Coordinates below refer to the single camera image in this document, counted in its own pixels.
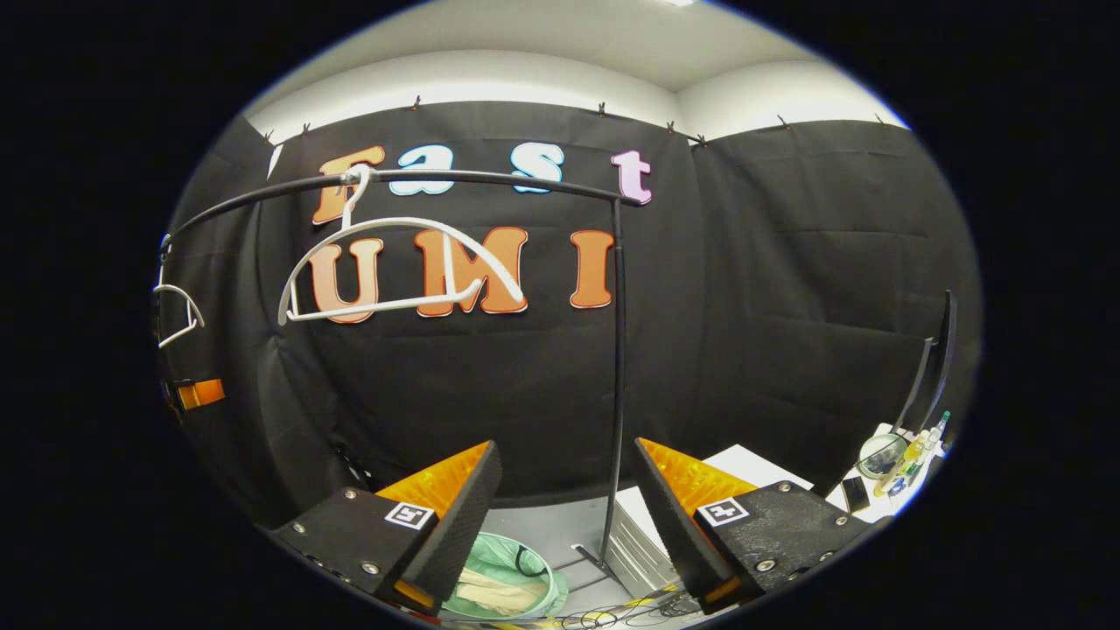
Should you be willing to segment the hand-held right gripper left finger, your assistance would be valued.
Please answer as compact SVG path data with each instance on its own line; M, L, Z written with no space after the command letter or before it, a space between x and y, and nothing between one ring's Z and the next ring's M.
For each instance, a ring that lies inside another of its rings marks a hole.
M385 605L439 613L500 483L500 446L486 441L376 492L344 487L271 541Z

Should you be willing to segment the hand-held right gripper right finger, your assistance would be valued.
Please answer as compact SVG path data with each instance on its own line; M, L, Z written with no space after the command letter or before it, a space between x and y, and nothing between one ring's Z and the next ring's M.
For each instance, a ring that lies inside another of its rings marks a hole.
M633 451L652 522L704 614L784 591L880 530L786 479L755 487L643 437Z

